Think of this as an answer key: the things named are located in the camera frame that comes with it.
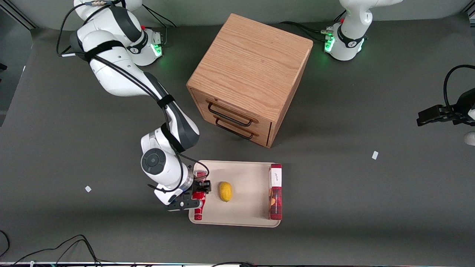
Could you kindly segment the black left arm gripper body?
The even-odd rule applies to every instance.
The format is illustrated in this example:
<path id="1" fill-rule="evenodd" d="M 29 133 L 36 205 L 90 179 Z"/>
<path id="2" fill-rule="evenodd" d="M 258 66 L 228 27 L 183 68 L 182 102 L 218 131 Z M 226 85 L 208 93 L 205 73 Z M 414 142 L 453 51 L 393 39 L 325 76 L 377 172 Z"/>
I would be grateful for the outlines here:
<path id="1" fill-rule="evenodd" d="M 467 125 L 474 125 L 474 119 L 470 117 L 469 112 L 472 110 L 475 104 L 475 89 L 472 88 L 459 96 L 455 105 L 453 105 L 453 111 L 458 117 L 459 123 Z"/>

